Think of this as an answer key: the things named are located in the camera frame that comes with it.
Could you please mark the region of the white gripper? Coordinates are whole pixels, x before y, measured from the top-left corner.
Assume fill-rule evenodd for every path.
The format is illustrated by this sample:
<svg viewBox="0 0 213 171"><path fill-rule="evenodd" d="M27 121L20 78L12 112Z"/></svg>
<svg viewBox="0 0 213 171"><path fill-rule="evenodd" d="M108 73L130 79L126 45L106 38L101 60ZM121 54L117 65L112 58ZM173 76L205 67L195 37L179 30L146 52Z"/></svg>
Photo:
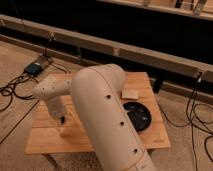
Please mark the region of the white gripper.
<svg viewBox="0 0 213 171"><path fill-rule="evenodd" d="M66 117L68 115L68 110L66 109L66 106L64 105L61 99L51 99L47 101L47 108L49 111L49 115L54 121L55 127L59 129L65 124L61 124L60 118L64 116L66 122Z"/></svg>

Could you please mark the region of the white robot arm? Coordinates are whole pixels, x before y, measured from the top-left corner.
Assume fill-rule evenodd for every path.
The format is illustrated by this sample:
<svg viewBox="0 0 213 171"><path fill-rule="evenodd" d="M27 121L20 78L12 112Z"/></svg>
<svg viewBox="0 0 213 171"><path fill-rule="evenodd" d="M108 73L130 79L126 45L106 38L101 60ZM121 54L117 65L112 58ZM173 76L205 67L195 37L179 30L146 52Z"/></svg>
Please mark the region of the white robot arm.
<svg viewBox="0 0 213 171"><path fill-rule="evenodd" d="M56 120L66 112L61 97L71 97L104 171L157 171L121 103L125 80L125 71L116 64L91 66L63 81L40 82L33 95Z"/></svg>

